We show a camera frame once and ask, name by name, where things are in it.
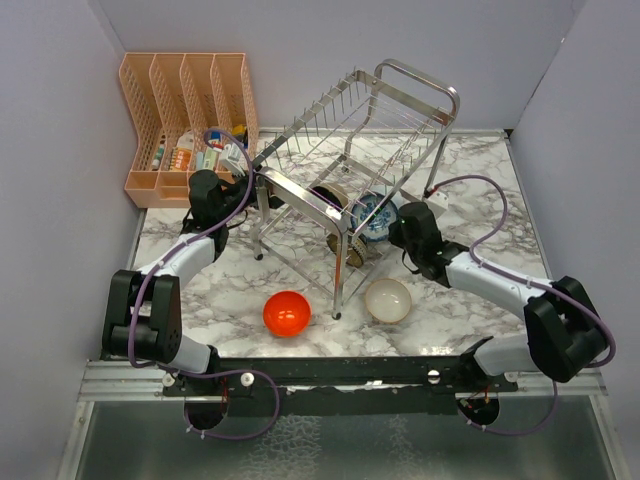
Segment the blue and white bowl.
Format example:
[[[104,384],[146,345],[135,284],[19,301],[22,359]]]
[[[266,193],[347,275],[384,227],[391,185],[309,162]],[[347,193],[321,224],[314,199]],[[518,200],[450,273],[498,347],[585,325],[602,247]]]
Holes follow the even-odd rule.
[[[367,242],[382,242],[389,237],[389,227],[397,220],[398,208],[389,201],[382,208],[378,209],[368,223],[365,220],[374,212],[380,201],[384,198],[378,193],[368,193],[357,200],[351,209],[351,225],[356,230],[365,224],[362,236]]]

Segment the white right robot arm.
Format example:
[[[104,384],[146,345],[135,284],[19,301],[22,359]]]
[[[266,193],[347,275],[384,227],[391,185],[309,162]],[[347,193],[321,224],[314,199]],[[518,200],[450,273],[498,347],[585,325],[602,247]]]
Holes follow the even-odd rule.
[[[481,391],[507,372],[539,371],[566,383],[610,347],[578,280],[525,277],[472,255],[442,238],[425,203],[400,207],[389,241],[416,266],[414,274],[475,294],[524,321],[524,334],[482,340],[464,353],[459,378],[469,390]]]

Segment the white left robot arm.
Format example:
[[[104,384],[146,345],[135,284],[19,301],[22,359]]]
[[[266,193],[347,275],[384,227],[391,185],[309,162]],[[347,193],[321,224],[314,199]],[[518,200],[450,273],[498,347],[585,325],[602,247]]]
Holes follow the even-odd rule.
[[[186,374],[195,392],[220,385],[215,347],[182,332],[181,288],[222,255],[229,222],[256,200],[254,173],[233,182],[211,170],[189,179],[189,209],[176,243],[138,270],[117,271],[110,283],[102,349],[126,357],[132,366],[158,365]]]

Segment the black bowl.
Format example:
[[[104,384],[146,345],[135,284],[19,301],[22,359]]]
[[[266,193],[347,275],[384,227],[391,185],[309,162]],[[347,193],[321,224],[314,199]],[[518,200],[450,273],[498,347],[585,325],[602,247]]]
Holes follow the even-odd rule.
[[[337,210],[344,212],[349,205],[349,198],[343,187],[335,182],[324,182],[311,189],[311,191],[323,201],[329,203]]]

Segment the beige speckled bowl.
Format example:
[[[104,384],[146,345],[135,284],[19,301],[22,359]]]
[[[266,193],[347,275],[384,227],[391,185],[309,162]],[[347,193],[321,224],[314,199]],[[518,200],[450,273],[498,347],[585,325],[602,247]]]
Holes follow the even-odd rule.
[[[369,285],[364,297],[365,307],[377,321],[396,324],[404,320],[412,309],[409,290],[401,282],[382,278]]]

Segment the dark patterned cream-inside bowl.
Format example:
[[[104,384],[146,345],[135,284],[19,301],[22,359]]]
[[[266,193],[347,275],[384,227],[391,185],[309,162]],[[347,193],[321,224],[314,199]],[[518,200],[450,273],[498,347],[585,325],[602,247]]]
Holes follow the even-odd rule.
[[[338,239],[334,234],[329,234],[326,238],[326,243],[329,249],[337,254]],[[360,268],[364,265],[368,257],[368,244],[363,236],[354,238],[352,236],[348,239],[348,249],[346,255],[346,264],[354,268]]]

